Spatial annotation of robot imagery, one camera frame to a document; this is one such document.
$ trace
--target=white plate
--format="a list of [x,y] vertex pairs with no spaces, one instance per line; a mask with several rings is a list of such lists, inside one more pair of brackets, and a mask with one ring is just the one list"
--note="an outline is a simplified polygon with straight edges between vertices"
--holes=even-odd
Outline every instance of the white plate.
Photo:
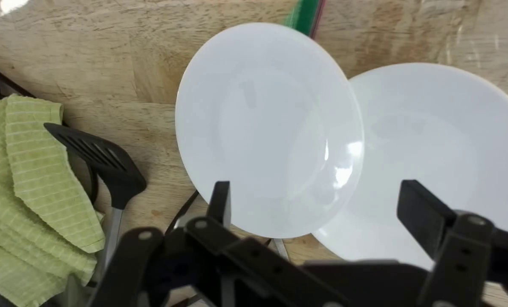
[[396,217],[403,179],[508,230],[508,95],[442,65],[392,65],[351,80],[365,124],[357,193],[314,235],[345,259],[432,266]]
[[186,170],[208,201],[232,182],[232,223],[266,237],[314,232],[360,176],[363,131],[338,63],[276,24],[230,27],[195,54],[176,109]]

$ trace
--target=green cloth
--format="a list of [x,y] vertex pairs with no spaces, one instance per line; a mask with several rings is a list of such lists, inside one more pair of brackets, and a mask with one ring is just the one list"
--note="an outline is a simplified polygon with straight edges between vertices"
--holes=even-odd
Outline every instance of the green cloth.
[[57,102],[0,101],[0,295],[16,305],[41,305],[70,275],[87,283],[104,247],[65,147],[43,126],[60,121]]

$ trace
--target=wooden surface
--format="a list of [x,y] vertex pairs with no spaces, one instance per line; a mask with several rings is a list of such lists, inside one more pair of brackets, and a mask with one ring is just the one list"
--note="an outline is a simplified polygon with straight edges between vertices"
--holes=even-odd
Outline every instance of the wooden surface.
[[[36,95],[65,102],[72,126],[123,145],[150,182],[128,206],[123,228],[166,228],[193,193],[174,135],[174,99],[190,58],[229,25],[285,22],[295,3],[31,0],[0,12],[0,70]],[[348,77],[435,61],[508,92],[508,0],[328,0],[317,41]],[[312,237],[287,244],[295,263],[336,259]]]

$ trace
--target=dish towel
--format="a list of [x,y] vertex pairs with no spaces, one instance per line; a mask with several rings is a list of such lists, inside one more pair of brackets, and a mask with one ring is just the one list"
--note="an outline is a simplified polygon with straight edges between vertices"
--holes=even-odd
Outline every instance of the dish towel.
[[60,121],[57,102],[0,101],[0,295],[16,305],[41,305],[70,275],[87,283],[104,247],[65,147],[43,126]]

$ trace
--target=plate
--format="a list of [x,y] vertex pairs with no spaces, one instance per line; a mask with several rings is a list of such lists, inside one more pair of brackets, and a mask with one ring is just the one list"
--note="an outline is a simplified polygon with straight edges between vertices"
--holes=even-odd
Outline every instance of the plate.
[[232,184],[232,223],[285,239],[322,227],[360,177],[363,130],[353,89],[311,37],[276,24],[230,27],[195,54],[179,85],[176,133],[208,201]]
[[345,259],[433,261],[397,220],[403,179],[508,230],[508,95],[459,68],[408,63],[351,78],[365,167],[348,206],[314,235]]

